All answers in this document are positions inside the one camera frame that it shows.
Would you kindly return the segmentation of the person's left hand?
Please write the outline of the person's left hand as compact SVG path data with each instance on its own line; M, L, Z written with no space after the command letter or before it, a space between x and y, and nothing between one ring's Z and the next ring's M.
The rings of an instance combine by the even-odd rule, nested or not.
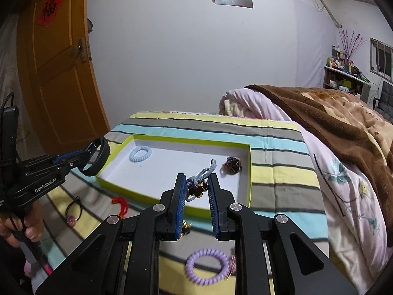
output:
M30 208L27 215L24 216L23 221L14 214L1 213L1 238L4 239L11 246L18 248L18 240L13 235L14 231L21 231L24 227L25 236L32 242L38 242L43 236L43 216L41 213L41 205L39 201L35 201Z

